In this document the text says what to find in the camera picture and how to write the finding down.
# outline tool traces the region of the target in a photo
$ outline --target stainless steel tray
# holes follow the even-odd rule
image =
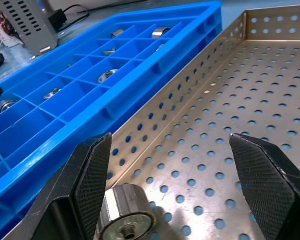
[[[280,146],[300,168],[300,5],[243,12],[189,62],[114,134],[107,187],[145,189],[152,240],[264,239],[231,132]]]

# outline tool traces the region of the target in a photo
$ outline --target gray device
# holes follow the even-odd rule
[[[57,46],[56,32],[36,0],[0,0],[0,10],[34,55]]]

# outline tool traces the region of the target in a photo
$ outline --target metal bearing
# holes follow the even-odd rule
[[[43,99],[44,100],[48,100],[49,98],[51,98],[52,96],[54,96],[57,92],[59,92],[61,89],[60,88],[54,88],[51,92],[47,93]]]
[[[145,191],[134,184],[117,185],[104,194],[94,240],[137,240],[156,224]]]
[[[109,50],[109,51],[103,51],[103,55],[109,56],[109,55],[113,54],[115,51],[116,51],[116,49],[115,49],[115,48],[112,48],[112,50]]]
[[[115,37],[118,37],[120,34],[122,34],[124,32],[123,29],[118,29],[116,31],[114,31],[113,33],[111,33],[111,38],[115,38]]]
[[[107,78],[109,78],[110,76],[112,76],[112,74],[114,74],[118,69],[111,69],[109,71],[106,71],[105,73],[103,73],[99,78],[98,78],[98,83],[101,84],[103,83]]]
[[[11,100],[11,99],[1,100],[0,101],[0,113],[7,110],[8,108],[11,108],[12,105],[15,104],[16,102],[17,102],[17,100]]]
[[[155,51],[158,51],[160,48],[162,48],[164,46],[164,44],[160,44],[159,46],[158,46],[158,48],[155,50]]]
[[[168,31],[170,30],[170,27],[158,27],[156,28],[151,37],[153,39],[158,39],[158,38],[161,38],[164,34],[166,34]]]

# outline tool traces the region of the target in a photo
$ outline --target blue plastic tray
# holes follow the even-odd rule
[[[158,27],[171,29],[153,39]],[[117,130],[221,30],[216,1],[117,14],[4,80],[0,100],[17,103],[0,113],[0,238],[75,145]]]

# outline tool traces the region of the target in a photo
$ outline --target textured gripper pad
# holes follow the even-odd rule
[[[99,145],[92,148],[75,190],[74,198],[78,207],[78,215],[87,239],[94,237],[105,195],[111,136],[108,135],[105,138]]]
[[[300,240],[300,171],[274,144],[232,133],[243,195],[267,240]]]

